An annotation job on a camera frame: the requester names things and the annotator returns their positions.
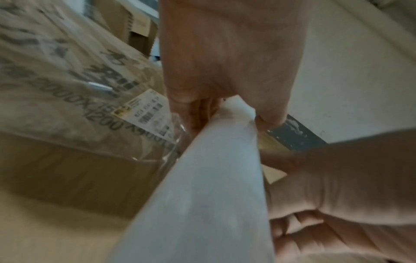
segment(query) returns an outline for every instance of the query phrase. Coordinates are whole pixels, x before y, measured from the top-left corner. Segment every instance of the skin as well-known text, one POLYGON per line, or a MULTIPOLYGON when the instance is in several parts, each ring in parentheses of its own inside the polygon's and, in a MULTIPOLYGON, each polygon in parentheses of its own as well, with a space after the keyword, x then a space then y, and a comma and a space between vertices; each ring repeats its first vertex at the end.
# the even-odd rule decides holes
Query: skin
MULTIPOLYGON (((256 109, 260 131, 286 119, 311 0, 159 0, 172 112, 195 136, 223 98, 256 109)), ((278 262, 358 253, 416 262, 416 131, 305 153, 262 153, 288 173, 267 187, 278 262)))

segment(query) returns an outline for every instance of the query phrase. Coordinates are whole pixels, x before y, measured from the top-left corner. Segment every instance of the white label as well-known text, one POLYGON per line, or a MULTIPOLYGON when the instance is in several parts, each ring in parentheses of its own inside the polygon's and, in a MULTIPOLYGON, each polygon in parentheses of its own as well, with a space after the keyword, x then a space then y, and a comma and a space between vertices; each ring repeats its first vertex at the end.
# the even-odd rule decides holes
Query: white label
POLYGON ((175 143, 168 98, 152 89, 116 109, 113 115, 175 143))

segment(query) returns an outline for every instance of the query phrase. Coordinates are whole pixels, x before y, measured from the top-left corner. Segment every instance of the barcode label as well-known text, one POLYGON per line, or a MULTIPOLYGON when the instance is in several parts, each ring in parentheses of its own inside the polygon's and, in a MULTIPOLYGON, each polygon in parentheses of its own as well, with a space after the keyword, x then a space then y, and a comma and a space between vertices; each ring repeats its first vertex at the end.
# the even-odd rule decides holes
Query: barcode label
POLYGON ((176 142, 173 137, 168 99, 152 89, 130 100, 113 114, 160 138, 176 142), (129 110, 123 110, 123 114, 120 114, 120 110, 126 107, 129 110))

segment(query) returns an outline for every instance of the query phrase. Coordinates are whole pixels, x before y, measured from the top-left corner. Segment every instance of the plastic wrap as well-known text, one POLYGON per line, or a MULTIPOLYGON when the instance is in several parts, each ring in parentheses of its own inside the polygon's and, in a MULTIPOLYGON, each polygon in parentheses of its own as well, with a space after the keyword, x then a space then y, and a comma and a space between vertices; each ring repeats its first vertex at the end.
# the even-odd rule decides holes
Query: plastic wrap
POLYGON ((272 263, 254 109, 225 102, 108 263, 272 263))
POLYGON ((0 75, 9 190, 131 217, 178 157, 180 138, 113 114, 150 89, 164 94, 161 69, 58 0, 0 2, 0 75))

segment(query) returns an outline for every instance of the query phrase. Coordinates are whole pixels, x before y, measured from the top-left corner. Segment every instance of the white cylindrical object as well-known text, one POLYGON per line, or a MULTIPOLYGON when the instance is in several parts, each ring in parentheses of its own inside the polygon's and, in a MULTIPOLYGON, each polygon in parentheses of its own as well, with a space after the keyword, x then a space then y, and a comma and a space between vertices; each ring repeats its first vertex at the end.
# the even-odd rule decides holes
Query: white cylindrical object
POLYGON ((108 263, 272 263, 255 112, 225 102, 157 188, 108 263))

